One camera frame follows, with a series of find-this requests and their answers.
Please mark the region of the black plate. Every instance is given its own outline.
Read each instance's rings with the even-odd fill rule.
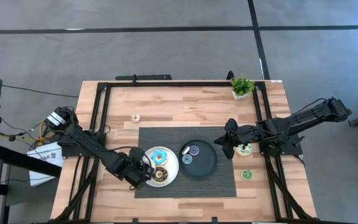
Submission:
[[[183,157],[181,152],[185,150],[187,146],[193,145],[198,146],[200,152],[197,156],[192,156],[193,162],[191,162],[191,164],[184,164],[181,159]],[[206,178],[211,175],[218,164],[215,149],[208,142],[203,140],[191,140],[183,145],[180,149],[178,160],[180,169],[188,176],[196,179]]]

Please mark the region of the wooden tabletop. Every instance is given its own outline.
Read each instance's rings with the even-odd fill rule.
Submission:
[[[85,129],[90,126],[96,85],[97,82],[85,81],[81,87],[76,113]],[[266,81],[266,87],[273,117],[290,115],[283,83]],[[265,119],[261,94],[259,99]],[[132,114],[139,114],[141,121],[132,123]],[[140,127],[224,126],[229,118],[234,118],[239,125],[255,124],[252,95],[234,100],[228,86],[114,87],[106,120],[111,127],[106,147],[137,146]],[[132,218],[139,218],[140,222],[208,222],[211,217],[217,217],[220,222],[272,221],[274,214],[264,158],[259,154],[258,144],[252,147],[251,155],[233,158],[237,197],[135,198],[126,181],[116,179],[100,164],[91,221],[131,222]],[[64,162],[51,218],[57,217],[68,204],[76,161],[77,158],[72,157]],[[293,156],[282,156],[282,161],[289,191],[307,213],[315,216],[303,164]],[[76,181],[79,181],[80,169],[81,163]],[[241,178],[244,169],[251,170],[250,180]],[[282,194],[277,191],[281,214],[285,217]],[[80,217],[85,215],[87,196],[85,192]]]

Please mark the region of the potted plant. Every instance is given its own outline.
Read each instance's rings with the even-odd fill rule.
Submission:
[[[232,93],[235,100],[242,99],[249,95],[255,88],[255,82],[250,81],[247,77],[233,78],[231,80]]]

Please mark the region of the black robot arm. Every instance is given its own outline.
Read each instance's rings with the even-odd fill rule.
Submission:
[[[58,142],[60,146],[81,146],[99,158],[112,175],[120,180],[125,179],[136,189],[139,190],[152,178],[154,169],[143,162],[145,154],[142,149],[131,147],[129,154],[107,150],[98,141],[100,135],[104,133],[82,130],[73,110],[58,107],[45,119],[45,124],[54,133],[69,137],[65,138],[69,141]]]
[[[323,100],[323,102],[313,108],[305,110],[306,106],[286,118],[258,121],[256,126],[238,126],[234,119],[229,119],[224,127],[226,134],[215,140],[214,143],[223,147],[228,159],[232,159],[234,156],[234,146],[246,145],[250,142],[262,142],[268,145],[271,148],[270,155],[275,156],[280,153],[280,146],[285,144],[291,136],[325,121],[345,121],[352,114],[351,110],[347,109],[341,100],[333,97],[328,100],[318,99],[317,101],[319,100]],[[302,139],[303,137],[290,143],[297,145]]]

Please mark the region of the blue frosted donut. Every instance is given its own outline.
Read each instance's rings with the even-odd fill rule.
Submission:
[[[156,166],[160,166],[167,161],[167,153],[162,149],[157,149],[153,152],[152,160]]]

